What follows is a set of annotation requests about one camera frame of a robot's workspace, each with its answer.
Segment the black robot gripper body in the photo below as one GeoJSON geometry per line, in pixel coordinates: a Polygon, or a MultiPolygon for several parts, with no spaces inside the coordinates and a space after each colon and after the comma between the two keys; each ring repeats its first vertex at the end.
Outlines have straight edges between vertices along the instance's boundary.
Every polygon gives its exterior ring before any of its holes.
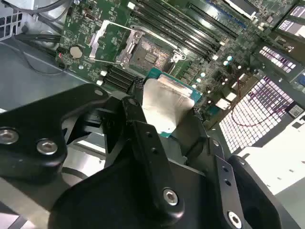
{"type": "MultiPolygon", "coordinates": [[[[169,163],[185,211],[174,229],[219,229],[204,174],[169,163]]],[[[125,159],[66,190],[51,211],[53,229],[160,229],[147,185],[125,159]]]]}

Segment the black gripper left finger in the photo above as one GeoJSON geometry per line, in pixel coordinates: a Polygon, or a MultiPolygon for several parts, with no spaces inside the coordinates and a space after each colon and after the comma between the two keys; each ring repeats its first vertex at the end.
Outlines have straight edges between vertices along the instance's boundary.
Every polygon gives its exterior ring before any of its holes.
{"type": "Polygon", "coordinates": [[[158,218],[181,218],[184,200],[178,196],[163,146],[141,105],[131,97],[110,97],[90,83],[1,114],[1,130],[17,135],[1,140],[0,174],[42,183],[55,178],[66,159],[67,144],[84,136],[89,113],[101,119],[114,158],[110,167],[125,159],[133,161],[158,218]]]}

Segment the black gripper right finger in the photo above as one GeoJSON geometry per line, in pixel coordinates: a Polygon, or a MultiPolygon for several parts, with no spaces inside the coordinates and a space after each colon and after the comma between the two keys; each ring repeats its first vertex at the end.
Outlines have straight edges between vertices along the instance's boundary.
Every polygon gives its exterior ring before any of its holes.
{"type": "Polygon", "coordinates": [[[175,130],[186,164],[204,173],[209,219],[217,229],[294,229],[295,220],[240,156],[226,159],[193,109],[175,130]]]}

